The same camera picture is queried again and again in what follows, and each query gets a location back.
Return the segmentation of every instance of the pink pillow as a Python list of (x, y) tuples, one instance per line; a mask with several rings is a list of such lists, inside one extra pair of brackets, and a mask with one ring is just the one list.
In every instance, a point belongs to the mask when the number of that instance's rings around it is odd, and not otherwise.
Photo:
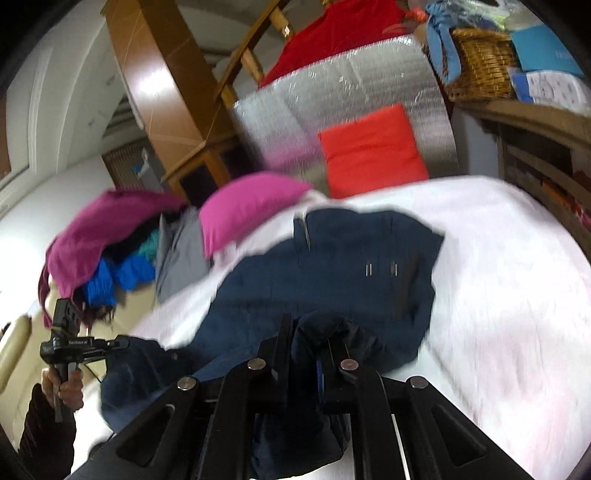
[(263, 171), (246, 175), (210, 196), (199, 212), (205, 257), (247, 236), (276, 213), (295, 205), (309, 183)]

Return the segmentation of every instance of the human hand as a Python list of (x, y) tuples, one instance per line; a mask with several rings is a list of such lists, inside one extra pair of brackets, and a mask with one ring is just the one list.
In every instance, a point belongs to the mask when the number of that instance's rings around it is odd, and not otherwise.
[(82, 371), (76, 368), (71, 374), (67, 382), (60, 385), (60, 376), (53, 367), (44, 368), (41, 373), (41, 389), (45, 398), (52, 408), (55, 408), (53, 391), (59, 389), (59, 397), (66, 405), (73, 411), (80, 410), (84, 406), (82, 395)]

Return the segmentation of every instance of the white bed sheet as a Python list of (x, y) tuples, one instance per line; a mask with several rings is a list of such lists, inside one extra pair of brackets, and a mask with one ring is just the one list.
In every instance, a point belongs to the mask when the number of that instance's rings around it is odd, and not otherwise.
[[(228, 272), (293, 235), (293, 217), (341, 205), (393, 208), (445, 232), (436, 299), (418, 358), (388, 376), (422, 375), (536, 480), (564, 480), (591, 442), (591, 267), (568, 232), (520, 190), (486, 177), (430, 180), (345, 202), (310, 192), (212, 272), (149, 314), (133, 335), (189, 342)], [(108, 436), (98, 389), (77, 413), (74, 468)], [(353, 478), (350, 452), (303, 478)]]

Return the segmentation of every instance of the metal screw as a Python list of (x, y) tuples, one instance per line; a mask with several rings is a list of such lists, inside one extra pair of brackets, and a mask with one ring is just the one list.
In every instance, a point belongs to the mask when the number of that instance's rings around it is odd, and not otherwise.
[(197, 380), (193, 377), (183, 377), (177, 382), (177, 387), (183, 391), (191, 390), (195, 385), (197, 385)]
[(265, 362), (262, 358), (251, 358), (248, 361), (248, 368), (250, 370), (262, 370), (267, 366), (267, 362)]
[(359, 364), (352, 358), (345, 358), (345, 360), (340, 363), (340, 367), (347, 372), (354, 372), (359, 368)]
[(423, 388), (427, 388), (429, 386), (429, 382), (425, 377), (420, 377), (417, 375), (416, 377), (411, 377), (410, 386), (422, 390)]

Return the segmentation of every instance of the red cushion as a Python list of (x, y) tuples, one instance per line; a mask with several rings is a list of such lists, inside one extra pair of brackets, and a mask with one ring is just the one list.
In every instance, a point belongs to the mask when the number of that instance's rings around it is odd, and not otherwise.
[(332, 198), (428, 180), (402, 104), (318, 134)]
[(406, 33), (397, 28), (404, 11), (394, 0), (340, 0), (285, 45), (264, 87), (315, 61)]

